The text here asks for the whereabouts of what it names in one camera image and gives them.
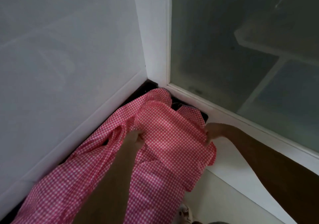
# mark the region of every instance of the white floor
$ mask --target white floor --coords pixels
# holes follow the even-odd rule
[[[204,171],[192,192],[186,193],[185,201],[196,219],[204,224],[217,221],[230,224],[283,224],[208,170]]]

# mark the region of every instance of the pink gingham fabric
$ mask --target pink gingham fabric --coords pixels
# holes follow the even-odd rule
[[[144,130],[146,144],[135,160],[124,223],[171,223],[185,191],[216,156],[213,143],[204,146],[200,111],[184,105],[174,111],[171,104],[170,93],[159,88],[118,109],[33,187],[13,224],[72,223],[134,129]]]

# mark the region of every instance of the forearm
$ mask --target forearm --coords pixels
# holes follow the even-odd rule
[[[124,141],[110,169],[76,215],[73,224],[122,224],[137,149]]]
[[[319,176],[281,153],[226,125],[223,131],[269,193],[297,223],[319,223]]]

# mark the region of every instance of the cloth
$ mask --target cloth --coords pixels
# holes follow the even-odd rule
[[[170,93],[159,88],[118,109],[33,187],[13,224],[71,223],[134,129],[144,130],[146,144],[135,160],[124,223],[171,223],[185,191],[216,156],[213,143],[204,147],[200,111],[187,106],[174,111],[171,104]]]

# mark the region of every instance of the hand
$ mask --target hand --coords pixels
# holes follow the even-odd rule
[[[136,150],[140,150],[145,143],[141,137],[142,133],[143,133],[142,130],[133,130],[129,132],[128,134],[126,134],[123,144],[133,145],[136,147]]]
[[[210,144],[213,139],[223,137],[227,127],[229,127],[229,125],[223,123],[208,123],[205,126],[207,135],[206,143]]]

